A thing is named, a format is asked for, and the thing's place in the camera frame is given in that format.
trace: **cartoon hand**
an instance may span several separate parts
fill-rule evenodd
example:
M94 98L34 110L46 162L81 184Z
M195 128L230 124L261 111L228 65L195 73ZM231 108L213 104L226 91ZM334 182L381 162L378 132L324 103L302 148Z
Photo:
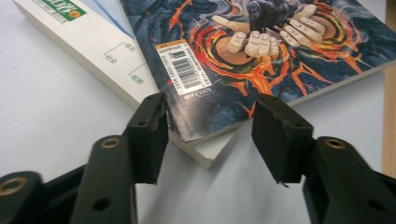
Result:
M236 32L227 45L227 50L236 53L244 47L246 35L242 32ZM260 34L258 31L250 33L250 38L245 45L245 53L250 57L277 55L279 46L275 37L268 34Z
M280 35L288 44L294 47L304 45L310 47L313 43L321 43L325 33L325 27L320 23L308 19L315 14L315 5L306 6L303 11L294 15L290 25L284 27Z
M285 26L284 30L280 32L280 37L294 47L300 45L310 47L313 43L321 43L325 27L307 18L314 15L316 10L315 5L306 6L300 13L294 15L290 20L290 25ZM228 21L220 16L213 17L213 21L235 31L226 47L228 51L236 53L244 47L246 33L250 31L249 23ZM253 31L245 46L245 53L250 57L277 55L279 54L278 41L268 34Z

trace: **comic book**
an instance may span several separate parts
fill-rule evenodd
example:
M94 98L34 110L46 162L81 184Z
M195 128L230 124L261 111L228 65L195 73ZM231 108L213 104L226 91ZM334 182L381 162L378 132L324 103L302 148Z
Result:
M183 144L390 66L396 34L355 0L121 0Z

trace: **green book label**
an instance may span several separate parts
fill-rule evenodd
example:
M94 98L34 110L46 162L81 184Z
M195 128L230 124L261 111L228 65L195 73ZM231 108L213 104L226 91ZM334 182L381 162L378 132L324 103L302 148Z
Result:
M56 12L56 16L62 16L67 21L73 21L86 13L70 0L42 0L42 2L51 7Z

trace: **barcode sticker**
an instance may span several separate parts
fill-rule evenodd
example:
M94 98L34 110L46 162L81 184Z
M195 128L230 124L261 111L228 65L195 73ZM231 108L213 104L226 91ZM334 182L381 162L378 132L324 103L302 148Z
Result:
M185 40L157 45L156 49L178 95L212 86Z

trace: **table surface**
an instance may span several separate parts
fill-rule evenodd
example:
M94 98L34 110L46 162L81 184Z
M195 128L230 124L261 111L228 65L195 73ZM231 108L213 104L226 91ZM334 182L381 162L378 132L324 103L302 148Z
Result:
M386 0L361 2L385 19ZM12 1L0 8L0 176L31 170L49 181L84 164L99 138L121 134L134 111ZM377 73L293 108L315 137L347 140L379 171L383 89ZM137 186L139 223L308 223L302 185L275 183L250 128L239 129L209 171L170 143L158 185Z

